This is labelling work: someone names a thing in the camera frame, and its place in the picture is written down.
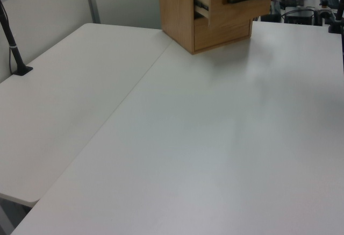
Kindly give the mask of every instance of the gray wall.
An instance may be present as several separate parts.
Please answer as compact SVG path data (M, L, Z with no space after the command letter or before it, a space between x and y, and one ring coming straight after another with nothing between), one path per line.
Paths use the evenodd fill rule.
M159 0L96 0L102 24L160 29Z
M7 0L4 3L25 64L85 23L92 23L88 0ZM0 29L0 82L10 76L9 45Z

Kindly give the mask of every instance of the floor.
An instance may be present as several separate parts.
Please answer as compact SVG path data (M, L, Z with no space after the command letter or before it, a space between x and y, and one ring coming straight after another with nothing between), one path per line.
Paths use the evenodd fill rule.
M30 209L0 198L0 235L10 235Z

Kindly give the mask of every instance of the drawer front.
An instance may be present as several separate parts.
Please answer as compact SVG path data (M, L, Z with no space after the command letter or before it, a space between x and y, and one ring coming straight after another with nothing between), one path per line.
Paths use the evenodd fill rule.
M200 49L220 45L239 38L248 38L250 36L250 20L218 28L209 28L208 19L206 18L196 19L194 23L195 52Z
M228 1L230 0L195 0L195 11L209 20L210 28L244 22L267 15L270 11L271 0L247 0L237 3Z

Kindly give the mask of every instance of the white surface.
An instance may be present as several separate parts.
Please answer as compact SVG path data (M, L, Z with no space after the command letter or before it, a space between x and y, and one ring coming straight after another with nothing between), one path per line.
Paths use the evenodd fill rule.
M13 235L342 235L343 134L340 36L173 42Z
M86 24L0 84L0 197L34 205L171 43Z
M96 0L102 24L160 29L159 0Z
M83 24L92 22L87 0L8 0L4 6L25 64ZM0 27L0 83L10 76L8 50Z

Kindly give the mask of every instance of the wooden drawer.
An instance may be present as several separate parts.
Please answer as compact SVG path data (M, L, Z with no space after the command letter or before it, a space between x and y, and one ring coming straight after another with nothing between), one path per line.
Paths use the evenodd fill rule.
M270 0L195 0L195 11L206 17L210 28L244 22L266 15L270 10Z
M162 29L191 54L248 39L253 18L270 9L270 0L159 1Z
M209 28L206 18L195 19L195 52L228 42L235 42L250 37L252 21L237 22L218 28Z

